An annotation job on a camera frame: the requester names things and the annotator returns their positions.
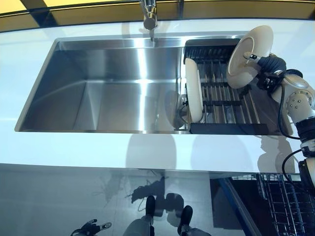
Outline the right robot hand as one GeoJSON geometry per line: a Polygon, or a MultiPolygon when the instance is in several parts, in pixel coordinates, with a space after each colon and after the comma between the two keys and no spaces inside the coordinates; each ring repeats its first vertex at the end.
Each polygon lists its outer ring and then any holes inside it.
{"type": "Polygon", "coordinates": [[[260,71],[272,74],[280,74],[286,71],[286,62],[275,55],[260,57],[251,52],[244,52],[243,57],[260,67],[260,71]]]}

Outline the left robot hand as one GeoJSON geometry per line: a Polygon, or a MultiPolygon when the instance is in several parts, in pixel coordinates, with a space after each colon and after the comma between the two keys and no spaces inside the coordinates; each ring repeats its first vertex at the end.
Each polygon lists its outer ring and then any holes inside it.
{"type": "Polygon", "coordinates": [[[112,226],[111,222],[97,224],[97,219],[92,219],[85,223],[81,228],[75,229],[71,236],[95,236],[97,233],[107,230],[112,226]]]}

